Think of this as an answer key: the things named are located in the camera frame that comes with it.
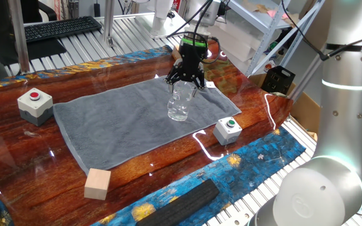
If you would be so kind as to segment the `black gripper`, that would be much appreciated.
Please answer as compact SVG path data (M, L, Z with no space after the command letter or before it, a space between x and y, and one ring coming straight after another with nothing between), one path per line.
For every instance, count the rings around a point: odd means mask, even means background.
M198 90L205 88L203 60L207 58L207 45L205 43L182 43L178 52L181 58L177 59L168 75L163 79L168 84L168 90L173 93L173 84L176 75L191 75L196 88L192 92L195 97Z

